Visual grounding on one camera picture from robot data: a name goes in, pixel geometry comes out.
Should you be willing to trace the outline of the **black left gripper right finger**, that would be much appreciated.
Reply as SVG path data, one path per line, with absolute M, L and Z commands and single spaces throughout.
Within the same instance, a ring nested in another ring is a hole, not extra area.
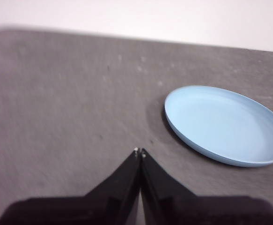
M 248 196 L 198 196 L 140 151 L 145 220 L 154 225 L 273 225 L 273 206 Z

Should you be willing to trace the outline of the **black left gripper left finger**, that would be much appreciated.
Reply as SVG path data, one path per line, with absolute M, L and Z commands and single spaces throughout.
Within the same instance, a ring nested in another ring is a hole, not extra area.
M 4 211 L 0 225 L 124 225 L 139 193 L 140 163 L 135 148 L 86 195 L 17 201 Z

